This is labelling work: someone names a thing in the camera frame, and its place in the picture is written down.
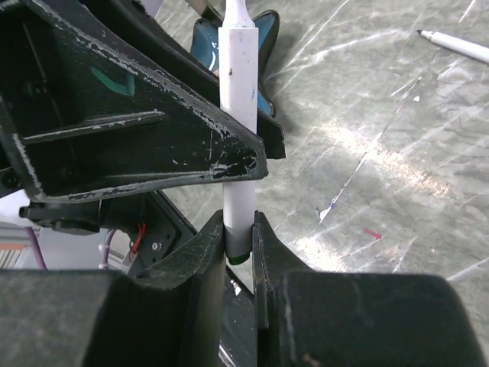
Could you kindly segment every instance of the marker body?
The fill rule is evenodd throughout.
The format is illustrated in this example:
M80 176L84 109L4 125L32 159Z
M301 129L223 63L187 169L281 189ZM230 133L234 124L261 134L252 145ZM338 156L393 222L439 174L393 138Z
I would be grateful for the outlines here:
M421 37L424 37L434 44L489 63L489 48L481 46L480 44L474 44L440 32L421 31L419 34Z
M221 109L256 133L258 96L258 28L243 0L228 0L219 28ZM255 182L222 185L225 250L229 261L243 262L252 249Z

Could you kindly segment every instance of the gray tabletop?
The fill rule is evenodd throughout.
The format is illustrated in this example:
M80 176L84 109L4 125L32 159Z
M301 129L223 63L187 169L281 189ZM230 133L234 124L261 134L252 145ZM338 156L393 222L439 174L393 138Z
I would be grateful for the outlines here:
M258 209L315 269L449 279L489 356L489 66L416 33L489 46L489 2L247 3L281 16L266 86L287 159L269 161ZM189 48L183 0L157 18ZM166 193L197 228L222 207L219 185ZM237 272L251 285L251 264Z

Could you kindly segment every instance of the purple cable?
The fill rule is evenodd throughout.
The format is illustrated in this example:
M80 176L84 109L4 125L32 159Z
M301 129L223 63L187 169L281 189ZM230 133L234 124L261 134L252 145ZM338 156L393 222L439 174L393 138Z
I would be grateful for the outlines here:
M112 242L112 237L114 237L114 234L115 229L111 229L110 231L108 231L107 237L105 238L102 266L106 270L108 270L108 254L110 252L110 242Z
M40 250L39 241L37 240L36 233L31 227L27 227L25 229L25 232L28 233L29 239L31 240L32 251L34 252L37 266L39 267L39 269L47 270L46 262L44 262L43 253Z

